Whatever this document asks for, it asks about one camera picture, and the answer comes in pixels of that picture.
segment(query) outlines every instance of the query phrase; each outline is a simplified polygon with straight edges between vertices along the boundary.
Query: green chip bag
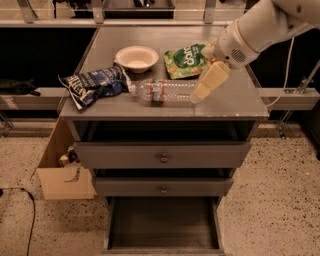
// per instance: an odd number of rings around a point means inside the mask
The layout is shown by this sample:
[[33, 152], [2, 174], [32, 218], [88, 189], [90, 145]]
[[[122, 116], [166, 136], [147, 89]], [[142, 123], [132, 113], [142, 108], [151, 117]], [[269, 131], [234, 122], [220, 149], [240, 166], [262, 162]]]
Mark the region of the green chip bag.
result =
[[167, 51], [164, 61], [171, 79], [192, 77], [201, 74], [210, 65], [209, 60], [201, 54], [201, 50], [210, 42], [194, 44], [177, 51]]

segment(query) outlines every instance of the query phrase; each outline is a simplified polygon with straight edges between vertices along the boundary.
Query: terrazzo floor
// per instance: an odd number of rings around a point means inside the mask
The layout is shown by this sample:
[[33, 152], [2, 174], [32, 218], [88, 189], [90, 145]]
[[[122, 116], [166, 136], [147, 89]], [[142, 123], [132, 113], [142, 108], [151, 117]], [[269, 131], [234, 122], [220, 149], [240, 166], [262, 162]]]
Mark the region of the terrazzo floor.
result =
[[[320, 161], [300, 126], [283, 140], [269, 124], [253, 138], [218, 208], [233, 256], [320, 255]], [[91, 256], [102, 252], [107, 210], [93, 200], [46, 201], [35, 168], [48, 137], [0, 138], [0, 255]]]

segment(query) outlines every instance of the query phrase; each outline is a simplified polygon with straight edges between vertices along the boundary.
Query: drawer handle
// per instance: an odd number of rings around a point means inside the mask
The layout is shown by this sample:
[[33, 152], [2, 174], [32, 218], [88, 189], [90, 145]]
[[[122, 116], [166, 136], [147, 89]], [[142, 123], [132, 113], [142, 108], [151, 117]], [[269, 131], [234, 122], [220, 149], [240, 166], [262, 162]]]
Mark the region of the drawer handle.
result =
[[161, 190], [160, 190], [160, 193], [161, 193], [162, 195], [167, 194], [167, 188], [166, 188], [166, 187], [162, 187]]
[[169, 161], [168, 157], [167, 157], [167, 154], [163, 153], [161, 154], [161, 157], [160, 157], [160, 162], [165, 164]]

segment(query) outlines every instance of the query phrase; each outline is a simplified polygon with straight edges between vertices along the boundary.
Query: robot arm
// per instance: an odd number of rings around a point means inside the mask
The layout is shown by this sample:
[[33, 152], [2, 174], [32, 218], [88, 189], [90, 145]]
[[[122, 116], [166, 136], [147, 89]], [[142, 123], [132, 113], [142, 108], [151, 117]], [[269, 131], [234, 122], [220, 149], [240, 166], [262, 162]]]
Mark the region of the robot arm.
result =
[[320, 28], [320, 0], [260, 0], [229, 25], [203, 54], [214, 60], [191, 94], [198, 103], [237, 69], [258, 58], [269, 46]]

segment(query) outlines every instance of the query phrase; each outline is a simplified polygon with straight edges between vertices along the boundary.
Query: cabinet top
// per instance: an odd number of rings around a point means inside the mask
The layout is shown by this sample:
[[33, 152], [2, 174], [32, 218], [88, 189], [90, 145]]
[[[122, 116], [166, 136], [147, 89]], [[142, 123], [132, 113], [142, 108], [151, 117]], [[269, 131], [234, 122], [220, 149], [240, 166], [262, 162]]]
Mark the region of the cabinet top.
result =
[[[132, 45], [153, 48], [159, 54], [158, 63], [143, 74], [129, 74], [133, 83], [148, 78], [168, 79], [163, 55], [167, 50], [211, 41], [222, 27], [159, 26], [104, 27], [93, 41], [80, 72], [113, 65], [118, 50]], [[263, 120], [269, 117], [258, 90], [246, 69], [232, 70], [230, 78], [214, 90], [203, 102], [163, 103], [153, 106], [139, 101], [131, 93], [99, 98], [87, 110], [80, 112], [69, 98], [60, 114], [66, 120]]]

